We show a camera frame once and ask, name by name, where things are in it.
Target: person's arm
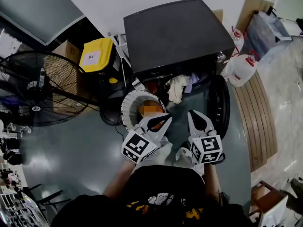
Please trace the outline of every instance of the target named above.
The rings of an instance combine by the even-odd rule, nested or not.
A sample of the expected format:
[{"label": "person's arm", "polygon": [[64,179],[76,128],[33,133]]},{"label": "person's arm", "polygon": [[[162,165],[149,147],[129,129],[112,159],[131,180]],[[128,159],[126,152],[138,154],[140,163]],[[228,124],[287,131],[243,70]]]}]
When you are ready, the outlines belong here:
[{"label": "person's arm", "polygon": [[116,199],[124,189],[129,177],[131,176],[135,163],[126,159],[121,170],[116,174],[114,179],[108,184],[103,195]]},{"label": "person's arm", "polygon": [[215,165],[212,164],[205,164],[204,165],[204,177],[205,177],[205,193],[208,196],[213,196],[217,199],[217,201],[220,200],[220,183],[218,179],[218,175],[216,172]]}]

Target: plastic jug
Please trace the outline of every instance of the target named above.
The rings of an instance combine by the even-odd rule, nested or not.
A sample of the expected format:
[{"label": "plastic jug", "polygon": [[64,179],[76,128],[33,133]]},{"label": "plastic jug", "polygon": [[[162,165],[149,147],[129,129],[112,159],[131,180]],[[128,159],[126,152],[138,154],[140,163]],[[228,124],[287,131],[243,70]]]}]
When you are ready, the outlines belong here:
[{"label": "plastic jug", "polygon": [[244,45],[244,36],[240,30],[234,29],[232,26],[232,32],[230,35],[232,37],[233,42],[235,43],[235,49],[232,52],[231,58],[229,59],[229,61],[227,62],[227,64],[225,65],[225,67],[221,73],[221,75],[224,77],[225,81],[228,80],[228,78],[230,77],[230,75],[232,73],[231,65],[233,63],[232,62],[233,59],[239,55],[239,53],[242,50],[243,45]]},{"label": "plastic jug", "polygon": [[258,62],[254,55],[239,55],[232,60],[232,73],[229,77],[235,87],[243,86],[255,74]]}]

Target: gray floor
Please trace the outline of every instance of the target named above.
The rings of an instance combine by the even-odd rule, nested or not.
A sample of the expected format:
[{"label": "gray floor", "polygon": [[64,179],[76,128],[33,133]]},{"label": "gray floor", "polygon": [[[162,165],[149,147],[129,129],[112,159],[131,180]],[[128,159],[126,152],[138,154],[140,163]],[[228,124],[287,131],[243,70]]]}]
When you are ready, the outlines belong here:
[{"label": "gray floor", "polygon": [[[241,118],[230,92],[231,119],[223,139],[227,159],[217,169],[222,189],[231,202],[244,206],[250,200],[250,163]],[[188,107],[199,109],[201,98],[203,93],[198,93],[180,104],[169,131],[173,149],[188,137],[186,122],[183,123],[186,117],[178,117],[180,110],[186,115]],[[118,130],[126,133],[122,127]],[[21,143],[27,184],[29,187],[43,184],[33,191],[36,199],[58,190],[63,190],[58,201],[81,194],[101,194],[124,160],[121,143],[122,137],[113,127],[105,125],[95,111],[58,125],[34,128]]]}]

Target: wooden chair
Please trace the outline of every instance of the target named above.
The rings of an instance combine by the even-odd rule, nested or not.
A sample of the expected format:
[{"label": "wooden chair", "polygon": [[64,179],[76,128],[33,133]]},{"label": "wooden chair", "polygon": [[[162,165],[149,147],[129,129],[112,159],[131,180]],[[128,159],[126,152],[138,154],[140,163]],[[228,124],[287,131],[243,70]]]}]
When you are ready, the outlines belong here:
[{"label": "wooden chair", "polygon": [[288,196],[261,181],[251,189],[253,210],[260,213],[259,227],[276,226],[280,223],[286,208]]}]

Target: tiled floor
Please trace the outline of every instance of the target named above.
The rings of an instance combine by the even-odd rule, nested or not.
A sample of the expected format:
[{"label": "tiled floor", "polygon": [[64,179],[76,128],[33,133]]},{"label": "tiled floor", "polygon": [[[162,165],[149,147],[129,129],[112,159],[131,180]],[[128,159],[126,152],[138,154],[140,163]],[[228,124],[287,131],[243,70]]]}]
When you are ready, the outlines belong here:
[{"label": "tiled floor", "polygon": [[[294,41],[278,58],[258,68],[275,120],[278,153],[251,174],[251,185],[263,180],[277,189],[289,191],[286,181],[303,176],[303,38]],[[293,212],[286,226],[296,222]]]}]

